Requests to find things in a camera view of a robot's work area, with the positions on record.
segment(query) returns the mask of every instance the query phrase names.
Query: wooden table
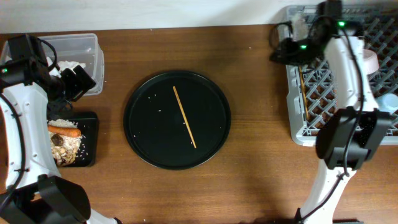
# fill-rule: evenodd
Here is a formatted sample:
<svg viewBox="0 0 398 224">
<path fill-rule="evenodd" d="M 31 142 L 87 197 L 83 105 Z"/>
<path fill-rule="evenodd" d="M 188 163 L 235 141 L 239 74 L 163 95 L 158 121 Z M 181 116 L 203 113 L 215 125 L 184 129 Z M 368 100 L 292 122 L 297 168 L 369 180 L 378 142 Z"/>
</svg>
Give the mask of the wooden table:
<svg viewBox="0 0 398 224">
<path fill-rule="evenodd" d="M 292 218 L 310 193 L 318 159 L 313 147 L 298 146 L 290 137 L 286 71 L 268 61 L 270 28 L 95 31 L 105 55 L 104 90 L 83 97 L 75 108 L 99 117 L 96 164 L 60 169 L 62 177 L 83 186 L 94 209 L 124 223 Z M 8 37 L 2 35 L 0 44 Z M 183 171 L 141 160 L 127 143 L 122 123 L 131 93 L 149 77 L 171 69 L 192 70 L 217 83 L 233 118 L 221 151 Z M 4 137 L 1 143 L 4 180 Z M 396 146 L 380 147 L 348 184 L 335 218 L 397 223 L 397 163 Z"/>
</svg>

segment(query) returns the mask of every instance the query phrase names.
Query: black round plate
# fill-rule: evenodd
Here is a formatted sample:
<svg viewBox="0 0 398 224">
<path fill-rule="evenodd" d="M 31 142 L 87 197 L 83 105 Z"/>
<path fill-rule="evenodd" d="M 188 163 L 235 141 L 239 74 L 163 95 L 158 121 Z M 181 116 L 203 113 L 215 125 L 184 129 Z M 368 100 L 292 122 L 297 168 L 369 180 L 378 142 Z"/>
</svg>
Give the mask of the black round plate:
<svg viewBox="0 0 398 224">
<path fill-rule="evenodd" d="M 132 94 L 123 124 L 130 146 L 143 160 L 181 170 L 200 165 L 218 152 L 228 137 L 231 111 L 223 92 L 212 81 L 193 72 L 172 71 L 151 78 Z"/>
</svg>

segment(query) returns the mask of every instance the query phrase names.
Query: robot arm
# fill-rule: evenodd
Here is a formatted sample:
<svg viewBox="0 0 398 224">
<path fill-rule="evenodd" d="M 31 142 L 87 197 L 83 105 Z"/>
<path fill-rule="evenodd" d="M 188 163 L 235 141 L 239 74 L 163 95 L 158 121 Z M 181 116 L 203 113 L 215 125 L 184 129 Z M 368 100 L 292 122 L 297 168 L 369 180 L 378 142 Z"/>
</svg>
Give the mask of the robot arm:
<svg viewBox="0 0 398 224">
<path fill-rule="evenodd" d="M 61 78 L 50 77 L 52 66 L 47 65 L 41 42 L 29 35 L 10 39 L 13 60 L 0 66 L 9 154 L 0 216 L 9 223 L 121 223 L 92 210 L 84 189 L 60 177 L 47 129 L 48 110 L 60 107 L 49 99 L 76 101 L 95 83 L 79 67 L 73 70 L 76 75 L 66 70 Z M 41 199 L 33 202 L 34 194 Z"/>
<path fill-rule="evenodd" d="M 388 113 L 378 111 L 364 73 L 361 24 L 339 21 L 341 8 L 341 1 L 321 3 L 319 19 L 312 25 L 309 37 L 297 42 L 285 39 L 271 55 L 271 60 L 290 65 L 307 64 L 324 55 L 335 76 L 338 111 L 318 133 L 318 175 L 308 200 L 297 211 L 295 220 L 300 224 L 333 223 L 333 213 L 346 184 L 363 162 L 372 158 L 391 122 Z M 356 119 L 362 130 L 351 137 L 351 130 L 357 128 Z"/>
</svg>

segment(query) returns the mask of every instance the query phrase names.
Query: wooden chopstick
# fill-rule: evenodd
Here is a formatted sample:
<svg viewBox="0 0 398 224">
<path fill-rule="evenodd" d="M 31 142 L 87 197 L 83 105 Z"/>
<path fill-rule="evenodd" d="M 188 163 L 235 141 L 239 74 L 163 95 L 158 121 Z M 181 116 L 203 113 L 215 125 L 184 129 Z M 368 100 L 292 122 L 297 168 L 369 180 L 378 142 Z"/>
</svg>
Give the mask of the wooden chopstick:
<svg viewBox="0 0 398 224">
<path fill-rule="evenodd" d="M 177 89 L 175 89 L 175 86 L 173 86 L 173 90 L 174 90 L 174 93 L 175 93 L 175 97 L 177 98 L 178 105 L 180 106 L 181 114 L 184 117 L 185 125 L 187 126 L 187 129 L 188 129 L 188 132 L 189 132 L 189 136 L 191 136 L 193 147 L 197 148 L 197 145 L 195 144 L 195 140 L 193 140 L 192 132 L 191 132 L 191 129 L 189 128 L 188 120 L 187 120 L 187 117 L 185 116 L 184 109 L 182 108 L 180 97 L 178 97 Z"/>
<path fill-rule="evenodd" d="M 301 69 L 301 66 L 298 67 L 298 72 L 300 74 L 301 92 L 303 93 L 305 117 L 307 120 L 309 120 L 310 115 L 308 114 L 307 96 L 305 96 L 304 75 L 303 75 L 303 70 Z"/>
</svg>

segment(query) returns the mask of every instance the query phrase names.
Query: dish rack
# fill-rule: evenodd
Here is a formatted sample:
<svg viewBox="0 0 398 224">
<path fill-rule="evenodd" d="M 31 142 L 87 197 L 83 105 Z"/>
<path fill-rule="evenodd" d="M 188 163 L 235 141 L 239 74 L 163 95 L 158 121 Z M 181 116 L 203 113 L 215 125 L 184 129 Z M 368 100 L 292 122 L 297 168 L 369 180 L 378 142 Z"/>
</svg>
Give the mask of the dish rack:
<svg viewBox="0 0 398 224">
<path fill-rule="evenodd" d="M 308 26 L 317 18 L 316 6 L 289 6 L 284 21 L 301 13 Z M 374 97 L 386 93 L 398 95 L 398 10 L 389 6 L 343 6 L 343 19 L 364 24 L 365 48 L 377 53 L 380 69 L 368 75 Z M 289 36 L 285 26 L 279 27 L 279 39 Z M 314 146 L 317 133 L 333 116 L 337 95 L 333 72 L 327 61 L 317 58 L 301 67 L 287 65 L 289 111 L 292 139 L 299 145 Z M 398 114 L 392 115 L 392 125 L 383 145 L 398 145 Z"/>
</svg>

